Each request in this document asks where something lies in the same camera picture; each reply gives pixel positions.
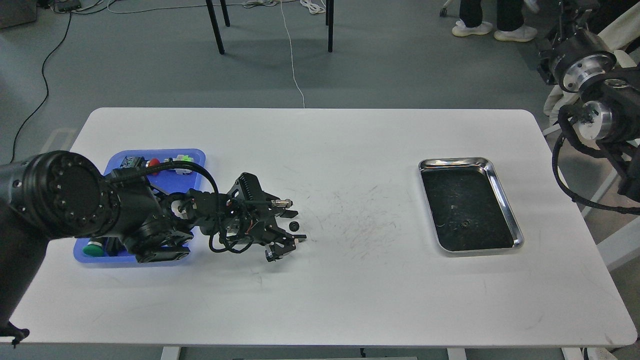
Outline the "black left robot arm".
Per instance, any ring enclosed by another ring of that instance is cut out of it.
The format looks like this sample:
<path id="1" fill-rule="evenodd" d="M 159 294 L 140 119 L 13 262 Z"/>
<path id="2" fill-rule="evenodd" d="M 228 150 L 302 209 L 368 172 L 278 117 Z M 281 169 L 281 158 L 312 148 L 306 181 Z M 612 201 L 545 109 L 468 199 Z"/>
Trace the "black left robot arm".
<path id="1" fill-rule="evenodd" d="M 281 260 L 306 239 L 291 199 L 263 191 L 244 172 L 226 193 L 195 161 L 169 158 L 103 175 L 80 153 L 56 150 L 1 166 L 1 337 L 17 346 L 30 334 L 10 317 L 58 239 L 117 239 L 140 264 L 178 261 L 199 228 L 213 253 L 263 246 Z"/>

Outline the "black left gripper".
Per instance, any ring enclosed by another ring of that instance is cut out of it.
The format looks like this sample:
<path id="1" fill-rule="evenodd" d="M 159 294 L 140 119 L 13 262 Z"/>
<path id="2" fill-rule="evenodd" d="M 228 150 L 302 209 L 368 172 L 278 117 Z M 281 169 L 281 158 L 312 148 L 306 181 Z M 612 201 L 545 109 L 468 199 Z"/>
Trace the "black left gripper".
<path id="1" fill-rule="evenodd" d="M 209 237 L 213 253 L 240 254 L 251 245 L 265 248 L 268 262 L 281 260 L 307 239 L 306 234 L 281 231 L 275 217 L 294 219 L 291 199 L 266 193 L 251 173 L 244 172 L 228 193 L 190 190 L 190 223 Z"/>

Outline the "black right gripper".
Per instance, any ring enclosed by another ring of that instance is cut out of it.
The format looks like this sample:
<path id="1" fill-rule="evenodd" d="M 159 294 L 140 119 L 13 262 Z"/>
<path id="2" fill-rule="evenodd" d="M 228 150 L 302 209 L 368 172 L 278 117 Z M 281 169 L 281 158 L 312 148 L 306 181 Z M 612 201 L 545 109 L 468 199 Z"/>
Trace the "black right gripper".
<path id="1" fill-rule="evenodd" d="M 589 31 L 600 9 L 598 0 L 558 0 L 557 32 L 537 40 L 537 72 L 544 84 L 582 93 L 596 82 L 616 81 L 617 58 L 605 42 Z"/>

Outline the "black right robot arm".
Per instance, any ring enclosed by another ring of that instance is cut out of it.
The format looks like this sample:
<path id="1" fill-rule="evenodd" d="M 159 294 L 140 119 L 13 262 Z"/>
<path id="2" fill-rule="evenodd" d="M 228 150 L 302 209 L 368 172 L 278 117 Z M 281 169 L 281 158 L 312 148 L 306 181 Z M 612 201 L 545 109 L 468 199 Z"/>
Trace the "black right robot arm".
<path id="1" fill-rule="evenodd" d="M 562 105 L 561 134 L 551 152 L 551 168 L 562 191 L 573 202 L 618 214 L 639 214 L 638 207 L 615 207 L 574 193 L 560 179 L 560 150 L 568 141 L 578 152 L 605 158 L 621 178 L 618 194 L 639 200 L 640 134 L 639 68 L 617 67 L 614 52 L 587 22 L 599 8 L 596 0 L 561 0 L 558 24 L 537 44 L 537 71 L 548 85 L 578 94 L 580 104 Z"/>

